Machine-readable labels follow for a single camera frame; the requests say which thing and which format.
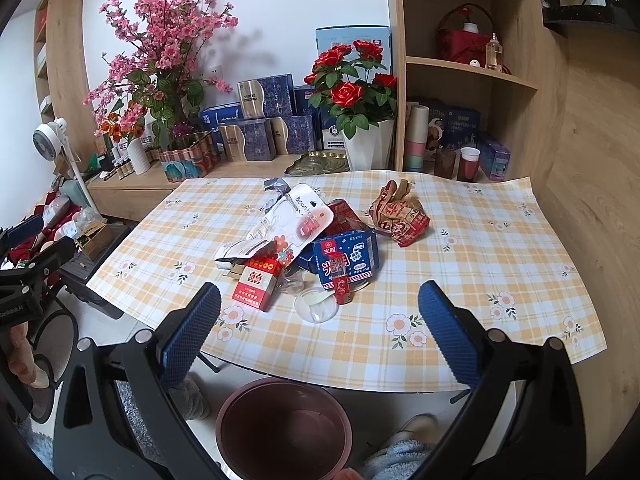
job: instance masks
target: white electric fan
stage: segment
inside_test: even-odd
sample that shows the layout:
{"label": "white electric fan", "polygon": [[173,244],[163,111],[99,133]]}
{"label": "white electric fan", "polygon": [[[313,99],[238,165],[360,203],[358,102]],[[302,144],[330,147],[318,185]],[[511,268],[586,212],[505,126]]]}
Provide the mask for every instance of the white electric fan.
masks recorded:
{"label": "white electric fan", "polygon": [[66,121],[63,118],[59,118],[50,123],[38,126],[33,133],[33,144],[36,150],[38,150],[38,153],[49,162],[54,161],[58,154],[62,152],[62,156],[65,157],[65,160],[71,166],[71,170],[74,172],[74,176],[89,206],[98,211],[94,199],[91,198],[89,190],[86,188],[86,184],[78,170],[76,161],[73,158],[69,138],[66,136]]}

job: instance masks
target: tablecloth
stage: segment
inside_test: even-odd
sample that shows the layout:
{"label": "tablecloth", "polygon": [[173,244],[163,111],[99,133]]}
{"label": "tablecloth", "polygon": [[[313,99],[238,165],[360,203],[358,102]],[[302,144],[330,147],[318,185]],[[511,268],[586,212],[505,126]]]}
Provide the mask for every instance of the tablecloth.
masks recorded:
{"label": "tablecloth", "polygon": [[564,340],[572,363],[606,348],[593,303],[571,258],[536,203],[528,179],[462,184],[426,174],[370,171],[288,178],[326,202],[344,198],[363,219],[390,179],[407,178],[432,219],[426,234],[401,249],[378,236],[375,280],[313,325],[279,295],[269,312],[233,304],[236,282],[213,257],[243,238],[274,192],[262,179],[188,180],[151,212],[88,283],[106,300],[155,328],[185,307],[205,282],[223,311],[203,351],[260,372],[298,381],[381,392],[430,392],[461,386],[420,318],[420,285],[435,280],[451,301],[486,328],[519,342]]}

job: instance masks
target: red gift basket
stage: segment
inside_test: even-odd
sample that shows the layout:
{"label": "red gift basket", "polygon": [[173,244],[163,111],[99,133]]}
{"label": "red gift basket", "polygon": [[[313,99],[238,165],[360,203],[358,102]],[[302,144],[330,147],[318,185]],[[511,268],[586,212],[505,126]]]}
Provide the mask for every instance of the red gift basket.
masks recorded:
{"label": "red gift basket", "polygon": [[476,34],[466,30],[444,28],[447,20],[456,12],[465,9],[465,7],[475,7],[482,10],[491,22],[492,32],[496,32],[494,20],[483,7],[471,3],[460,5],[448,12],[438,25],[436,30],[436,54],[439,59],[467,65],[471,60],[477,59],[480,62],[480,66],[484,68],[486,65],[486,44],[491,40],[492,34]]}

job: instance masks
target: white wall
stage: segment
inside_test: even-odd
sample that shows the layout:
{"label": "white wall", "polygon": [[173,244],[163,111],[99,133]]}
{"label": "white wall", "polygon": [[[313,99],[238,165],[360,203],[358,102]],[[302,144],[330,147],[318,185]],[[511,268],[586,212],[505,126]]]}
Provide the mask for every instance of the white wall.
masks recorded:
{"label": "white wall", "polygon": [[[107,77],[102,52],[113,59],[132,48],[117,40],[113,29],[104,23],[104,15],[98,14],[105,1],[84,0],[84,54],[91,88]],[[135,21],[131,1],[122,1]],[[318,56],[316,28],[389,24],[387,0],[219,0],[219,5],[225,2],[235,5],[239,25],[231,33],[221,31],[214,36],[200,57],[209,71],[222,65],[225,80],[234,87],[239,81],[283,73],[292,73],[295,83],[303,84]],[[203,105],[234,100],[237,95],[222,96],[211,89]]]}
{"label": "white wall", "polygon": [[0,227],[17,224],[49,190],[54,164],[33,146],[40,108],[33,75],[36,13],[9,21],[0,36]]}

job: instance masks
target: pink blossom tree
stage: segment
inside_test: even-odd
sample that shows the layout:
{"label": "pink blossom tree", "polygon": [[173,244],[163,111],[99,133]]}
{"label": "pink blossom tree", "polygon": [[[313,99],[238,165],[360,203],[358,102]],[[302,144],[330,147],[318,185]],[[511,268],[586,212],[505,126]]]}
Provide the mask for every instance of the pink blossom tree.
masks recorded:
{"label": "pink blossom tree", "polygon": [[[199,111],[204,98],[203,84],[215,85],[221,92],[231,86],[215,76],[205,80],[193,77],[196,57],[218,28],[234,28],[238,19],[231,15],[232,4],[216,12],[217,0],[133,0],[138,19],[132,22],[120,0],[108,0],[100,7],[106,22],[120,40],[135,46],[130,56],[118,54],[109,65],[109,77],[89,92],[85,105],[96,102],[98,124],[117,114],[121,132],[144,124],[147,110],[156,119],[153,130],[159,140],[165,129],[170,148],[193,131],[185,113]],[[106,53],[102,54],[106,62]],[[96,136],[104,134],[103,130]]]}

